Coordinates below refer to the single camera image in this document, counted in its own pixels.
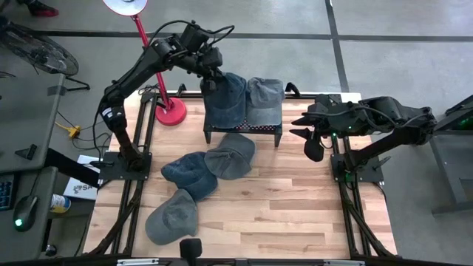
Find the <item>grey desk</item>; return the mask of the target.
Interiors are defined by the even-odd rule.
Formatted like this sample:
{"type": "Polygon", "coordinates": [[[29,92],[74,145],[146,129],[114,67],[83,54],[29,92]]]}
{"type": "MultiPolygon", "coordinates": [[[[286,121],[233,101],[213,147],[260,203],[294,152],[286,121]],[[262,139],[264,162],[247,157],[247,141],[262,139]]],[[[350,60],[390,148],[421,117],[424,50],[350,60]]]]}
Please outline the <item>grey desk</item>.
{"type": "Polygon", "coordinates": [[[37,259],[44,244],[50,202],[58,175],[55,167],[37,171],[11,173],[16,178],[16,199],[12,209],[0,211],[0,263],[37,259]],[[18,232],[13,224],[13,212],[22,197],[38,197],[35,222],[31,229],[18,232]]]}
{"type": "Polygon", "coordinates": [[[42,168],[64,93],[63,75],[0,79],[0,174],[42,168]],[[31,144],[32,160],[15,155],[31,144]]]}

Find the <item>yellow power plug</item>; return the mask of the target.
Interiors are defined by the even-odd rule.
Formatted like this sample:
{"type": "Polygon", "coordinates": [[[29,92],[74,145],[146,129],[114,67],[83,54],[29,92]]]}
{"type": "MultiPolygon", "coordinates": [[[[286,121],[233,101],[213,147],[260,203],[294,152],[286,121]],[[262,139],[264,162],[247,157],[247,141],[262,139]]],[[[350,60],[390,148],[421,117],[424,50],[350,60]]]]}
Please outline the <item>yellow power plug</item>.
{"type": "Polygon", "coordinates": [[[81,127],[80,126],[64,126],[57,121],[55,121],[55,125],[58,126],[59,128],[65,130],[68,132],[68,137],[69,139],[74,139],[79,136],[81,133],[81,127]]]}

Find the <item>black mesh rack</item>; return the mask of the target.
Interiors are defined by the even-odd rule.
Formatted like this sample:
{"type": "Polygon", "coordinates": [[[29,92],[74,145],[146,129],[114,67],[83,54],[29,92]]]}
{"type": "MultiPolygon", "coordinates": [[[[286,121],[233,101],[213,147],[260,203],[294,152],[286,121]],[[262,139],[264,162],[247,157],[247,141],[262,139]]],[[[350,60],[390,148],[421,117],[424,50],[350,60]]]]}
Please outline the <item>black mesh rack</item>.
{"type": "Polygon", "coordinates": [[[211,133],[239,133],[239,134],[265,134],[274,136],[274,146],[279,147],[280,140],[282,138],[282,124],[278,126],[251,126],[244,122],[231,129],[219,129],[211,126],[207,122],[204,122],[203,132],[205,141],[207,144],[211,143],[211,133]]]}

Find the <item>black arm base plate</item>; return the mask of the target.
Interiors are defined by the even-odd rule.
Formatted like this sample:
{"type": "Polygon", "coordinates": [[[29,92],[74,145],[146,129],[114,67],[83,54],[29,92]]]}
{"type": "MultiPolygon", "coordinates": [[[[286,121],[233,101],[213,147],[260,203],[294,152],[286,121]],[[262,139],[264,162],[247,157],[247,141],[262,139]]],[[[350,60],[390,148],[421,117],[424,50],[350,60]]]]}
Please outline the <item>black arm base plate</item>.
{"type": "Polygon", "coordinates": [[[106,152],[103,160],[110,165],[101,167],[99,178],[102,180],[147,180],[152,164],[152,153],[143,155],[143,167],[139,171],[128,167],[120,152],[106,152]]]}
{"type": "Polygon", "coordinates": [[[342,154],[331,154],[330,163],[333,170],[333,179],[336,182],[379,183],[384,181],[384,175],[381,170],[383,163],[378,157],[369,159],[366,165],[355,171],[348,171],[345,169],[342,154]]]}

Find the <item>black backlit keyboard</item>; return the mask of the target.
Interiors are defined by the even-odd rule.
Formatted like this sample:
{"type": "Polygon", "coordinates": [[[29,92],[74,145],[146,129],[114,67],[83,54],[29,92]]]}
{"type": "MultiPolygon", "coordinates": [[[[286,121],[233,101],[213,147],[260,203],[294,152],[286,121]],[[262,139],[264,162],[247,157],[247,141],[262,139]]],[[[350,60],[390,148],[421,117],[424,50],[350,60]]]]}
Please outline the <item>black backlit keyboard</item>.
{"type": "Polygon", "coordinates": [[[16,178],[14,174],[0,175],[0,211],[13,208],[16,199],[16,178]]]}

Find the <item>white printed cardboard box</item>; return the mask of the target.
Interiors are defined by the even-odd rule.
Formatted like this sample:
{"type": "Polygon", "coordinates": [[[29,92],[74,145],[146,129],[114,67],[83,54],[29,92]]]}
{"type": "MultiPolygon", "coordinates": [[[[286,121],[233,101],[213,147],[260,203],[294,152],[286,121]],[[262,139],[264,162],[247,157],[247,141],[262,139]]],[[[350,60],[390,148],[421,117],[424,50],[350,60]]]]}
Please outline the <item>white printed cardboard box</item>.
{"type": "MultiPolygon", "coordinates": [[[[100,169],[93,167],[90,163],[92,161],[98,160],[97,157],[90,157],[87,155],[80,155],[77,162],[96,173],[100,173],[100,169]]],[[[98,190],[86,183],[80,182],[79,180],[70,177],[69,182],[67,183],[66,188],[64,189],[63,195],[66,197],[78,198],[83,200],[92,200],[95,201],[97,198],[98,190]]]]}

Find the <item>dark grey metal cart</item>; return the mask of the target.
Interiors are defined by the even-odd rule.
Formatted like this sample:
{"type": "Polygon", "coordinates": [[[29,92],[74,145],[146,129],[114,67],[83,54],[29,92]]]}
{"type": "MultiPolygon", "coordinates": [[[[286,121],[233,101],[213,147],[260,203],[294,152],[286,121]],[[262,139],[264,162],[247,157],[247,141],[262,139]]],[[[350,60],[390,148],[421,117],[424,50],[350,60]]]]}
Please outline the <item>dark grey metal cart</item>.
{"type": "Polygon", "coordinates": [[[473,95],[445,111],[429,143],[451,197],[448,205],[432,209],[432,214],[473,211],[473,196],[462,185],[473,182],[473,95]]]}

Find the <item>small black wedge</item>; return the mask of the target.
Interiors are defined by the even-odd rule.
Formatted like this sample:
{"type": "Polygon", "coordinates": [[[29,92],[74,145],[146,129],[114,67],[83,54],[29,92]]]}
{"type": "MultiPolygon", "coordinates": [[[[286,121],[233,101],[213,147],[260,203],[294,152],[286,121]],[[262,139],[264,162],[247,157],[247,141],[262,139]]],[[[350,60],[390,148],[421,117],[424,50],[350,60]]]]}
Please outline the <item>small black wedge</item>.
{"type": "Polygon", "coordinates": [[[32,160],[37,148],[38,148],[37,145],[31,144],[26,149],[16,150],[15,155],[18,155],[19,157],[24,158],[26,160],[32,160]]]}

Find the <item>red desk lamp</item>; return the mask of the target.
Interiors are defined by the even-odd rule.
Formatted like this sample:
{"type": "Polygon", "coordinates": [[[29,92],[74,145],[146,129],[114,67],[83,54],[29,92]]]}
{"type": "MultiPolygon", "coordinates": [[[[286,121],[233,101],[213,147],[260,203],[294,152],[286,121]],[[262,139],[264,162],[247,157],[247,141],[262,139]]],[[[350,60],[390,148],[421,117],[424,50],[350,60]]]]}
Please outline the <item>red desk lamp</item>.
{"type": "MultiPolygon", "coordinates": [[[[114,13],[120,16],[130,17],[136,25],[139,36],[142,39],[144,47],[150,43],[140,20],[140,13],[146,8],[148,0],[102,0],[103,3],[114,13]]],[[[168,96],[163,76],[160,72],[156,73],[158,89],[163,102],[163,106],[155,109],[155,117],[164,126],[176,126],[184,121],[187,110],[186,105],[177,98],[168,96]]]]}

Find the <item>person's shoe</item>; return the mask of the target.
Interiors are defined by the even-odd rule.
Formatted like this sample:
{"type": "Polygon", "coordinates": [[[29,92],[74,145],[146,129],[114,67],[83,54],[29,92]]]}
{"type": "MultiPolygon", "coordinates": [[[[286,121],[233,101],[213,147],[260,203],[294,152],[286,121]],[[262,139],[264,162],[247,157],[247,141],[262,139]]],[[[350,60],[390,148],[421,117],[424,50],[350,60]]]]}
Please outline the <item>person's shoe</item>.
{"type": "Polygon", "coordinates": [[[59,11],[54,7],[44,4],[39,0],[16,0],[19,4],[24,4],[35,17],[55,17],[59,15],[59,11]]]}

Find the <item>dark blue baseball cap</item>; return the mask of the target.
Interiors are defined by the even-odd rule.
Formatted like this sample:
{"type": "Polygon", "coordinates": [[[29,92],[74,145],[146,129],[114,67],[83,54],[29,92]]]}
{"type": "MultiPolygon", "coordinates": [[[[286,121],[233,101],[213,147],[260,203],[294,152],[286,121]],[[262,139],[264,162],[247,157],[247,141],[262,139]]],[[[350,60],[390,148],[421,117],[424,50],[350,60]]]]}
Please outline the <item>dark blue baseball cap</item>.
{"type": "Polygon", "coordinates": [[[217,189],[218,181],[205,164],[204,151],[196,151],[164,165],[163,177],[175,183],[179,189],[186,190],[195,202],[211,196],[217,189]]]}
{"type": "Polygon", "coordinates": [[[231,129],[245,119],[247,81],[232,72],[215,80],[217,90],[203,94],[207,123],[219,129],[231,129]]]}

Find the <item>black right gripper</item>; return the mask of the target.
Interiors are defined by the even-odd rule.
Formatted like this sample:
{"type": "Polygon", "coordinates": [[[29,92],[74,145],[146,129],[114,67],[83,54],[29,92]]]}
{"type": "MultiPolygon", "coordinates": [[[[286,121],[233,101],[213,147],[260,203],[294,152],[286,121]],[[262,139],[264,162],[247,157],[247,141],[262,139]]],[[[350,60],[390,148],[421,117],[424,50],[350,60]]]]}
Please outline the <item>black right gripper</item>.
{"type": "Polygon", "coordinates": [[[314,162],[324,158],[323,137],[342,131],[342,118],[346,115],[343,106],[311,106],[303,117],[291,122],[294,126],[306,126],[305,129],[290,129],[289,132],[305,139],[304,154],[314,162]]]}

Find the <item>black aluminium frame rail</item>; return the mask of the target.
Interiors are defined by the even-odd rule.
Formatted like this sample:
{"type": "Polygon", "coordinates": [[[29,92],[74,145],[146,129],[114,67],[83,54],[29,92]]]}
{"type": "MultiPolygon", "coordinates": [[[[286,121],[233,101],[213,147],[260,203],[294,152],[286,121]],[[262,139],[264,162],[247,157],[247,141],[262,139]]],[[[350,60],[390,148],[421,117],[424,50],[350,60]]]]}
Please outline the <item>black aluminium frame rail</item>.
{"type": "MultiPolygon", "coordinates": [[[[138,167],[131,166],[131,164],[126,162],[127,166],[132,170],[141,170],[143,167],[143,155],[151,153],[150,145],[154,128],[155,107],[156,105],[151,101],[148,103],[140,103],[135,133],[132,139],[132,148],[141,155],[141,161],[138,167]]],[[[102,163],[104,163],[105,166],[110,165],[110,163],[106,163],[103,158],[102,163]]],[[[106,254],[106,252],[110,252],[112,255],[130,255],[132,253],[141,198],[147,180],[119,180],[123,182],[123,191],[117,220],[98,246],[88,252],[89,255],[100,256],[106,254]]],[[[111,181],[112,180],[103,180],[105,184],[111,181]]]]}
{"type": "MultiPolygon", "coordinates": [[[[196,258],[196,259],[178,259],[178,258],[157,258],[159,265],[155,266],[234,266],[235,258],[196,258]]],[[[119,259],[145,259],[132,258],[130,256],[119,255],[84,255],[81,256],[84,263],[88,266],[116,266],[119,259]]],[[[323,266],[324,260],[333,259],[249,259],[251,266],[323,266]]],[[[401,257],[383,257],[383,256],[354,256],[351,259],[335,260],[356,260],[365,262],[366,266],[473,266],[461,265],[446,262],[431,262],[414,259],[402,259],[401,257]]]]}
{"type": "MultiPolygon", "coordinates": [[[[171,98],[188,98],[188,99],[197,99],[197,98],[202,98],[202,94],[200,92],[194,92],[194,91],[184,91],[180,94],[177,93],[177,91],[168,91],[168,95],[171,98]]],[[[295,93],[286,93],[285,98],[288,100],[293,100],[293,99],[301,99],[301,100],[315,100],[317,94],[300,94],[297,95],[295,93]]],[[[327,94],[328,98],[331,99],[332,101],[335,101],[337,103],[342,102],[342,96],[341,93],[335,93],[335,94],[327,94]]]]}
{"type": "Polygon", "coordinates": [[[351,258],[354,256],[372,256],[373,250],[377,256],[395,257],[395,254],[381,243],[381,241],[372,232],[364,218],[364,212],[361,204],[361,195],[358,188],[359,178],[355,173],[345,171],[343,156],[338,146],[338,136],[332,134],[333,153],[330,155],[330,162],[333,172],[333,179],[338,183],[341,207],[344,218],[344,228],[347,237],[348,251],[351,258]],[[360,253],[355,243],[355,231],[353,229],[352,219],[354,219],[360,231],[362,252],[360,253]]]}

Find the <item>grey baseball cap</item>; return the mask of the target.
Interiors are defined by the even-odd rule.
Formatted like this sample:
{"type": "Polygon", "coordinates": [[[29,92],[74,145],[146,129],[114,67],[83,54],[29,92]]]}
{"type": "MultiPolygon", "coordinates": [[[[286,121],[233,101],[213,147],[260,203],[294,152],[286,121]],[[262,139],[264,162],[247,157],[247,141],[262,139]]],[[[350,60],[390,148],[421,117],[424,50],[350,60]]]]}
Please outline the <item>grey baseball cap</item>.
{"type": "Polygon", "coordinates": [[[197,235],[197,204],[185,189],[178,189],[149,215],[147,237],[156,245],[167,245],[184,236],[197,235]]]}
{"type": "Polygon", "coordinates": [[[278,126],[282,122],[285,88],[279,79],[253,77],[248,80],[246,120],[252,126],[278,126]]]}
{"type": "Polygon", "coordinates": [[[217,178],[237,180],[251,171],[255,153],[254,141],[242,134],[227,133],[216,148],[206,152],[204,161],[217,178]]]}

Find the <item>silver bracket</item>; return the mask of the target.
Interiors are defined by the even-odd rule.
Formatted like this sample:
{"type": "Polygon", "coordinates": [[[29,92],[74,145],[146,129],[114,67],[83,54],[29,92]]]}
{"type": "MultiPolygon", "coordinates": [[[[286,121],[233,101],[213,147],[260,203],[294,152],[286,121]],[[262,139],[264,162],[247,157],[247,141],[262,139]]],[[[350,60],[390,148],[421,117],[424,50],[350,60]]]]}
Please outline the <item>silver bracket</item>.
{"type": "Polygon", "coordinates": [[[356,260],[324,260],[323,266],[366,266],[363,261],[356,260]]]}
{"type": "Polygon", "coordinates": [[[155,266],[159,265],[159,259],[145,258],[145,259],[119,259],[116,266],[155,266]]]}

